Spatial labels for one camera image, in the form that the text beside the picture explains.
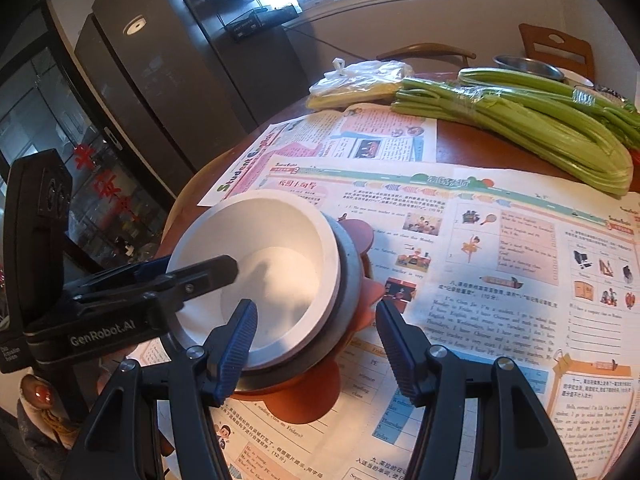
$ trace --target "plastic bag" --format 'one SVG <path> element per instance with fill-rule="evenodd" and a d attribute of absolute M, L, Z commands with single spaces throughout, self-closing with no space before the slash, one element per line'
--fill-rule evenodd
<path fill-rule="evenodd" d="M 414 69 L 401 61 L 363 61 L 345 66 L 344 60 L 337 57 L 334 68 L 309 88 L 308 108 L 346 107 L 391 98 L 400 88 L 402 78 L 414 75 Z"/>

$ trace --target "screw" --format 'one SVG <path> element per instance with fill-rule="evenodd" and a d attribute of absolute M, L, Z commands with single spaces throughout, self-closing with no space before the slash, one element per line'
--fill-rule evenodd
<path fill-rule="evenodd" d="M 138 362 L 135 359 L 124 359 L 124 361 L 120 363 L 120 371 L 130 372 L 137 364 Z"/>
<path fill-rule="evenodd" d="M 431 348 L 429 348 L 429 353 L 436 359 L 442 359 L 445 355 L 447 355 L 447 349 L 442 345 L 433 345 Z"/>
<path fill-rule="evenodd" d="M 204 348 L 202 346 L 190 346 L 187 348 L 187 357 L 189 359 L 199 359 L 204 355 Z"/>
<path fill-rule="evenodd" d="M 509 370 L 513 370 L 513 367 L 515 366 L 515 364 L 513 364 L 513 361 L 508 357 L 501 357 L 500 359 L 498 359 L 498 366 L 502 370 L 509 371 Z"/>

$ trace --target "metal bowl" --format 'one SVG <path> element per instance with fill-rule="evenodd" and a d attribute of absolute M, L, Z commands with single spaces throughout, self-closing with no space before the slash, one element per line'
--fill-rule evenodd
<path fill-rule="evenodd" d="M 547 79 L 553 79 L 554 81 L 564 80 L 564 74 L 555 66 L 551 66 L 535 59 L 529 59 L 528 57 L 495 56 L 494 62 L 500 68 L 539 75 L 546 77 Z"/>

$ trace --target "round wooden table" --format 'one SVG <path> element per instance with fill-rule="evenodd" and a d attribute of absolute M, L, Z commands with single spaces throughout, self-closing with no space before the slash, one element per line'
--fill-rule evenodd
<path fill-rule="evenodd" d="M 423 78 L 436 78 L 446 80 L 455 78 L 456 74 L 420 74 Z M 194 177 L 192 186 L 188 185 L 187 196 L 180 197 L 182 207 L 175 212 L 174 221 L 166 232 L 156 256 L 170 254 L 182 234 L 193 221 L 207 210 L 198 206 L 198 202 L 204 194 L 216 183 L 229 166 L 254 142 L 270 124 L 279 123 L 300 117 L 309 113 L 305 106 L 306 98 L 285 108 L 274 115 L 269 121 L 263 123 L 235 148 L 219 156 L 207 166 L 206 174 L 198 174 Z M 537 155 L 519 147 L 504 139 L 498 134 L 480 130 L 465 124 L 451 123 L 438 120 L 436 161 L 447 164 L 461 164 L 463 166 L 475 166 L 476 168 L 504 168 L 508 170 L 529 171 L 531 173 L 559 176 L 569 180 L 576 180 L 568 173 L 556 168 L 553 164 L 545 162 Z M 631 183 L 632 191 L 640 191 L 640 172 L 634 172 Z"/>

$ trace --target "newspaper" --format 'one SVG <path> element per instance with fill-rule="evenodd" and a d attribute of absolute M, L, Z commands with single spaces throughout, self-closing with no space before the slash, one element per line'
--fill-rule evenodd
<path fill-rule="evenodd" d="M 272 124 L 198 205 L 246 191 L 273 155 L 436 161 L 436 120 L 362 103 Z"/>
<path fill-rule="evenodd" d="M 367 221 L 374 277 L 406 321 L 460 357 L 513 358 L 577 477 L 602 478 L 640 409 L 640 196 L 615 200 L 511 170 L 420 162 L 373 169 L 357 159 L 274 156 L 252 187 Z M 156 362 L 157 346 L 142 349 L 143 364 Z M 342 393 L 311 424 L 279 421 L 261 402 L 228 399 L 212 410 L 234 478 L 404 476 L 424 410 L 399 393 L 375 329 L 357 333 L 338 362 Z M 468 400 L 459 480 L 470 477 L 476 410 Z"/>

